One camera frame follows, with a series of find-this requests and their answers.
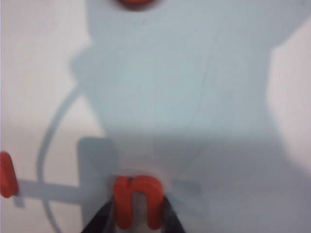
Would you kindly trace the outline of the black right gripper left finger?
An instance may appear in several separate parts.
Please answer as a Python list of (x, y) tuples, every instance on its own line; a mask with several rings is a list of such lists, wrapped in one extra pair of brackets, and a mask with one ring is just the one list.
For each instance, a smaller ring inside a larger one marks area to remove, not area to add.
[(113, 207), (113, 198), (110, 198), (84, 227), (84, 233), (114, 233)]

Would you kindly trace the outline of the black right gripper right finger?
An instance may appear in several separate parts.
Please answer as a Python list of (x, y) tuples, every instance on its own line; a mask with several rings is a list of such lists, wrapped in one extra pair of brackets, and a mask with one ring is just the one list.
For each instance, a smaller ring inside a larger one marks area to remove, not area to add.
[(164, 196), (163, 199), (163, 220), (162, 220), (162, 233), (185, 233), (176, 212), (174, 211), (168, 198)]

